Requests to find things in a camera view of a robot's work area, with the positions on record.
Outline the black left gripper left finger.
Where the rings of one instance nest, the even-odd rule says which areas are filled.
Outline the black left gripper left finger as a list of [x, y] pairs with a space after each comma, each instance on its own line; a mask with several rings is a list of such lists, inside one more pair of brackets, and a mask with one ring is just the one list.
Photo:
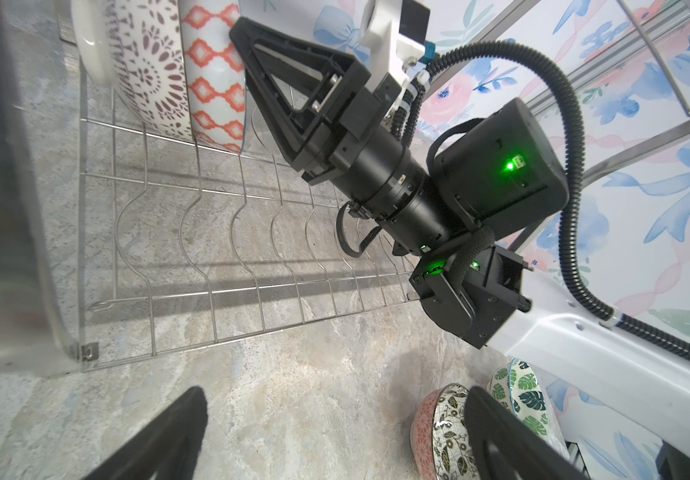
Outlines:
[[191, 479], [208, 424], [204, 390], [193, 386], [91, 471], [89, 479]]

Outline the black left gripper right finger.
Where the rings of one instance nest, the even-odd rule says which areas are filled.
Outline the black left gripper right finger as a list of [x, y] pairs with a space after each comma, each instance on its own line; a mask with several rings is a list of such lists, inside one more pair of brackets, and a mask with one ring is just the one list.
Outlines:
[[478, 386], [469, 389], [464, 423], [482, 479], [584, 478], [578, 469]]

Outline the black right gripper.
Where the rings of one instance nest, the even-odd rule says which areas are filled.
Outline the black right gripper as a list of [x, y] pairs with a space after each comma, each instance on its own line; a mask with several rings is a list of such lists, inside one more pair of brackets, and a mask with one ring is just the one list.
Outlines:
[[350, 54], [300, 40], [247, 17], [229, 32], [246, 86], [284, 159], [310, 184], [382, 186], [405, 149], [381, 125], [399, 96], [385, 76], [370, 91]]

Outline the red diamond pattern bowl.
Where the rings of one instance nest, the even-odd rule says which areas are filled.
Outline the red diamond pattern bowl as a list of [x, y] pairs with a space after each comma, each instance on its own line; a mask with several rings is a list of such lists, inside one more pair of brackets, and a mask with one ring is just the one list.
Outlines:
[[235, 1], [178, 3], [189, 109], [200, 144], [239, 153], [246, 119], [245, 71], [229, 32], [240, 18]]

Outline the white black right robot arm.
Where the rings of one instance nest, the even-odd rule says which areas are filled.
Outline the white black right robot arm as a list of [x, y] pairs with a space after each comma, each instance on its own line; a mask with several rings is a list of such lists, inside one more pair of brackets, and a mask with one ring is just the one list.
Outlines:
[[[566, 75], [528, 46], [462, 46], [406, 89], [369, 87], [354, 56], [248, 18], [230, 39], [284, 159], [312, 185], [345, 195], [341, 215], [372, 220], [425, 314], [470, 345], [526, 361], [657, 435], [659, 473], [690, 479], [690, 344], [595, 297], [583, 284], [577, 230], [584, 173], [581, 111]], [[428, 80], [466, 60], [501, 58], [540, 77], [561, 114], [558, 159], [533, 115], [512, 100], [442, 134], [424, 163], [410, 152]]]

